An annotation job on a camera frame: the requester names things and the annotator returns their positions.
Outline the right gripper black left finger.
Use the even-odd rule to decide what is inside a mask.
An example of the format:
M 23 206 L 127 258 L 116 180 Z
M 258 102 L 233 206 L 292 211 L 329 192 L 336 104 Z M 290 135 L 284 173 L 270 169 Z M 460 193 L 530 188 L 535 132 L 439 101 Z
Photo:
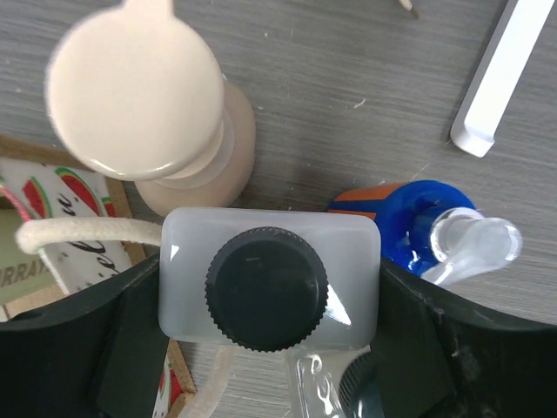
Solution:
M 169 339 L 156 255 L 1 325 L 3 417 L 150 417 Z

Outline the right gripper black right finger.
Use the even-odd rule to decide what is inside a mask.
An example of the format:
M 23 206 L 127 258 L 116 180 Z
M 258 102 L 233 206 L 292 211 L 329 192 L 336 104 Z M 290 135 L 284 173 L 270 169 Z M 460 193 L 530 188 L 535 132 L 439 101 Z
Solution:
M 339 400 L 349 417 L 553 417 L 556 328 L 383 260 L 377 330 Z

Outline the blue orange spray bottle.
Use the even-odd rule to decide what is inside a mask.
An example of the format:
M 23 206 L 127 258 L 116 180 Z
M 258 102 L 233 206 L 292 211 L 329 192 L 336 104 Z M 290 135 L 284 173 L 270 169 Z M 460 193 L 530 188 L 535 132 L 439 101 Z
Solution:
M 523 244 L 512 222 L 485 216 L 459 189 L 436 180 L 352 189 L 328 210 L 373 220 L 383 258 L 442 287 L 506 267 Z

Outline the clear bottle black cap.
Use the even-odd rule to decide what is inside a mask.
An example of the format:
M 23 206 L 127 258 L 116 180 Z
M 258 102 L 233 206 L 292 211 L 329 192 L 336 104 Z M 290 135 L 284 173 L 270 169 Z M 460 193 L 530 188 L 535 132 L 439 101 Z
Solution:
M 295 417 L 383 417 L 371 350 L 285 353 Z

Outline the beige pump bottle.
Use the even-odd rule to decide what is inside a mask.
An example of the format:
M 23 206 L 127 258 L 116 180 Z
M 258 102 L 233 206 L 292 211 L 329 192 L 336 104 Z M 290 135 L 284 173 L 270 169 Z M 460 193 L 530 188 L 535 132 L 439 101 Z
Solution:
M 44 99 L 70 154 L 132 182 L 161 216 L 229 206 L 252 175 L 250 101 L 171 1 L 123 1 L 74 24 L 50 55 Z

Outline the white bottle black cap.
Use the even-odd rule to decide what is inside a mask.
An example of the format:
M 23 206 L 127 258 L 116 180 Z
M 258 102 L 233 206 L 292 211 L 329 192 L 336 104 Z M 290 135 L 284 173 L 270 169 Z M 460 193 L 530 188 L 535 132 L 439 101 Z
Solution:
M 259 352 L 360 349 L 377 326 L 380 247 L 359 215 L 178 208 L 162 227 L 159 325 Z

